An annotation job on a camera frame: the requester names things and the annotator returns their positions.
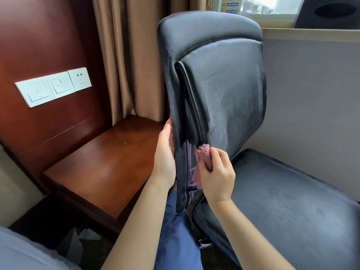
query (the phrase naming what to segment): brown wooden tabletop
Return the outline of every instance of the brown wooden tabletop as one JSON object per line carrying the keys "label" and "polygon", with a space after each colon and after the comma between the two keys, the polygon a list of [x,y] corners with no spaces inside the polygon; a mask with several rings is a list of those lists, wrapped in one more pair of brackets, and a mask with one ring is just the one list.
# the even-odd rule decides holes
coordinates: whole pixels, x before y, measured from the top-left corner
{"label": "brown wooden tabletop", "polygon": [[44,175],[117,218],[150,175],[162,128],[130,115]]}

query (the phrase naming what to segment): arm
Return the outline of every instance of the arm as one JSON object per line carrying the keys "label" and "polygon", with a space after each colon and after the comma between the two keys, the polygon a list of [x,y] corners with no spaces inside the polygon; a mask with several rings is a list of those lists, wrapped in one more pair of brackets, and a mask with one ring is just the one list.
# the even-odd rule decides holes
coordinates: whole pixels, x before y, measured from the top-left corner
{"label": "arm", "polygon": [[175,180],[171,120],[159,135],[154,169],[102,270],[153,269],[167,194]]}
{"label": "arm", "polygon": [[235,172],[225,151],[210,148],[213,172],[199,162],[201,185],[244,270],[293,270],[231,200]]}

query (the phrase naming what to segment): curtain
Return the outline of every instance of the curtain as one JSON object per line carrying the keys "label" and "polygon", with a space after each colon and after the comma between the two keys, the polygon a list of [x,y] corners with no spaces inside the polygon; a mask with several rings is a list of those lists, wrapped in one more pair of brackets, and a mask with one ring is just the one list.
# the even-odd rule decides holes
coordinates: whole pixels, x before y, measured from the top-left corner
{"label": "curtain", "polygon": [[169,14],[211,10],[213,0],[92,0],[113,125],[129,114],[164,120],[165,81],[156,29]]}

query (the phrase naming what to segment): hand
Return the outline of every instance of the hand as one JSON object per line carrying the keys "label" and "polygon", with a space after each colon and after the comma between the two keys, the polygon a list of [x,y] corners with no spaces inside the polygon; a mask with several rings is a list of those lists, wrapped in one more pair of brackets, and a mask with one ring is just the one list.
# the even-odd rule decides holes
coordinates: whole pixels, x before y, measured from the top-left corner
{"label": "hand", "polygon": [[153,180],[160,180],[168,189],[174,184],[176,175],[174,151],[173,125],[171,118],[169,118],[164,129],[159,134],[154,168],[151,174]]}
{"label": "hand", "polygon": [[213,171],[209,172],[203,160],[200,160],[199,171],[201,186],[209,206],[217,202],[231,201],[231,194],[234,189],[235,171],[229,156],[223,150],[211,147]]}

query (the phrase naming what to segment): pink cloth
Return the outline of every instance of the pink cloth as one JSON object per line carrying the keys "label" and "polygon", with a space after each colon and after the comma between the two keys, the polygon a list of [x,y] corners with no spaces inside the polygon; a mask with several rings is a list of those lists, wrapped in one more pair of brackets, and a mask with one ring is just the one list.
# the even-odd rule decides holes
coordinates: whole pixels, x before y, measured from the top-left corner
{"label": "pink cloth", "polygon": [[[195,151],[195,155],[205,161],[206,167],[208,171],[212,171],[212,159],[210,154],[210,145],[203,144],[199,146],[199,148]],[[200,180],[200,171],[199,165],[196,166],[194,171],[193,181],[196,183],[198,189],[202,189],[201,180]]]}

